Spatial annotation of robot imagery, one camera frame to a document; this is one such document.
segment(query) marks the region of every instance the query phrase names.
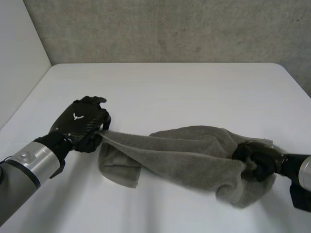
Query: towel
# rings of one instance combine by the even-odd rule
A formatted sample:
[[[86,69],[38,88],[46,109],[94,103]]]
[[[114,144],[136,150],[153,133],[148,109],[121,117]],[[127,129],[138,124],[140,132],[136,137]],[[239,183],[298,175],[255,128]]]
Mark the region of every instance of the towel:
[[[259,140],[240,136],[222,128],[189,126],[160,131],[150,136],[100,131],[103,144],[98,159],[101,174],[111,181],[135,188],[141,167],[182,186],[215,191],[219,200],[244,208],[267,193],[272,175],[258,182],[250,174],[251,161],[232,160],[237,145]]]

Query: white wall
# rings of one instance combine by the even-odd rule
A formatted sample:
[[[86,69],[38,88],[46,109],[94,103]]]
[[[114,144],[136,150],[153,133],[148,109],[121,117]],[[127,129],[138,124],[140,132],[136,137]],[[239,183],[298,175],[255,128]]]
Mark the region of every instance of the white wall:
[[[22,0],[0,0],[0,129],[51,64]]]

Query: silver robotic arm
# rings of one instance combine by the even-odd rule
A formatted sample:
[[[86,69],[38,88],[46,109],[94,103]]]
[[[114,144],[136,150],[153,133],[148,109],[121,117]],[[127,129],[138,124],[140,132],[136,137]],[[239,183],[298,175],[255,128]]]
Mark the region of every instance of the silver robotic arm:
[[[48,179],[61,173],[71,150],[93,152],[101,143],[95,134],[108,130],[111,117],[100,107],[104,98],[84,97],[73,102],[56,120],[48,135],[37,138],[0,163],[0,226]]]

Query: robotic arm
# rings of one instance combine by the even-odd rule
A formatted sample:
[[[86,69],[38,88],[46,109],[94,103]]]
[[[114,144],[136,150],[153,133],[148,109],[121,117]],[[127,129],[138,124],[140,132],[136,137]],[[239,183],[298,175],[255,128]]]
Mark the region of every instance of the robotic arm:
[[[74,101],[52,125],[49,134],[37,138],[0,163],[0,226],[49,178],[61,173],[71,150],[93,152],[109,129],[111,117],[100,107],[106,99],[84,97]],[[282,154],[273,147],[251,141],[239,144],[232,159],[256,164],[258,181],[273,173],[292,180],[290,193],[295,208],[311,212],[311,156]]]
[[[37,138],[0,163],[0,226],[49,178],[61,173],[71,150],[93,152],[109,129],[111,117],[100,107],[106,99],[84,97],[73,102],[52,125],[49,134]]]
[[[251,160],[256,164],[253,177],[264,181],[273,173],[292,180],[290,187],[293,205],[297,209],[311,212],[311,156],[282,154],[278,150],[260,142],[239,144],[232,159]]]

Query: metal cylinder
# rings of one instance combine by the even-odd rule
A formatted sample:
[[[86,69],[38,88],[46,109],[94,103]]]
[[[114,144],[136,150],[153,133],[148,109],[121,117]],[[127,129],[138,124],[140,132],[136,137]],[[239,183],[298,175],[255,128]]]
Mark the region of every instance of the metal cylinder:
[[[33,181],[21,170],[8,164],[0,165],[3,182],[0,185],[0,226],[37,190]]]
[[[31,171],[39,180],[40,185],[53,175],[60,167],[56,155],[45,145],[38,142],[31,142],[7,162],[15,161]]]
[[[31,142],[0,165],[0,226],[60,167],[45,145]]]
[[[301,164],[298,177],[301,187],[311,191],[311,156]]]

